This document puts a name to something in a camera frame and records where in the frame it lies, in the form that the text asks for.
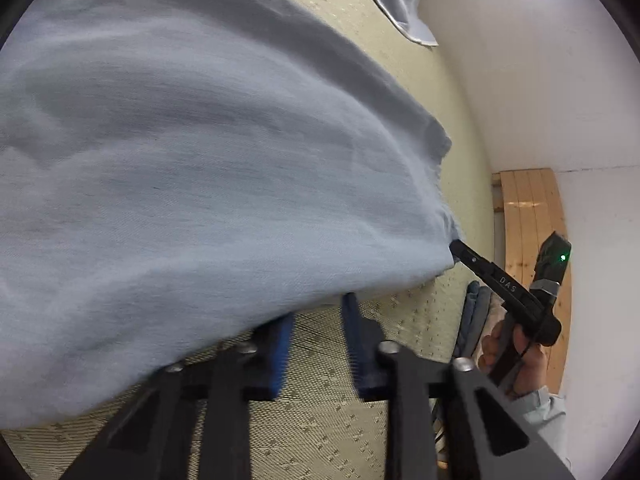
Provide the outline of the right forearm green sleeve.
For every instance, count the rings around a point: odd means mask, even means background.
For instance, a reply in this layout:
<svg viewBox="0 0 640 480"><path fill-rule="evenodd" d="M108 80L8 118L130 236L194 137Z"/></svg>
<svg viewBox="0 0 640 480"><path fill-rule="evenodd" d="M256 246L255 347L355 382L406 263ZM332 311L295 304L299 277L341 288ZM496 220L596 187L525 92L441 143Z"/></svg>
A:
<svg viewBox="0 0 640 480"><path fill-rule="evenodd" d="M520 396L512 406L548 443L560 460L570 466L567 457L567 412L562 396L553 394L547 386Z"/></svg>

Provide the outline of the person's right hand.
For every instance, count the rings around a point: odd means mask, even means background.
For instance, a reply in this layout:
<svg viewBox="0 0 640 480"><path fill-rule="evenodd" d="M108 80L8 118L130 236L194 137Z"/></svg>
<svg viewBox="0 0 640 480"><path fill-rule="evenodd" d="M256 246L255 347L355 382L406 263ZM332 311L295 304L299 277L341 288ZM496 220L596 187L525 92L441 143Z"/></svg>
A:
<svg viewBox="0 0 640 480"><path fill-rule="evenodd" d="M480 342L482 354L478 359L478 367L489 374L498 361L499 342L503 332L504 321L499 321L491 333L485 335ZM521 326L513 327L512 339L514 348L522 355L521 367L515 375L512 385L506 388L506 394L512 399L526 396L546 384L547 357L538 342L531 342L523 333Z"/></svg>

